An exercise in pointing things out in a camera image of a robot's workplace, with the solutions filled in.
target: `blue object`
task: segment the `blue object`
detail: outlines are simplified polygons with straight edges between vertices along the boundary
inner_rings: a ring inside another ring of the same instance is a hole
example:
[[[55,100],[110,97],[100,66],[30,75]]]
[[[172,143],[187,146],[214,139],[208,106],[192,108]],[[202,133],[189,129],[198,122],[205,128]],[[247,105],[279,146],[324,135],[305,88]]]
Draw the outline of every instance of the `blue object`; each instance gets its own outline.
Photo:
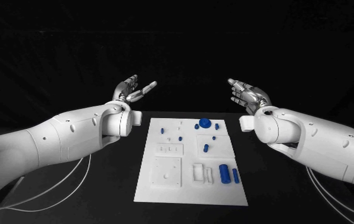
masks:
[[[227,168],[226,164],[220,165],[220,177],[221,177],[221,182],[224,184],[231,183],[230,174],[228,174],[228,168]]]
[[[208,144],[204,145],[204,152],[208,152]]]
[[[200,120],[200,126],[201,126],[202,128],[210,128],[210,127],[211,127],[211,121],[210,121],[208,118],[202,118],[202,119]]]
[[[234,173],[234,182],[240,183],[239,175],[237,175],[237,169],[233,169],[233,173]]]

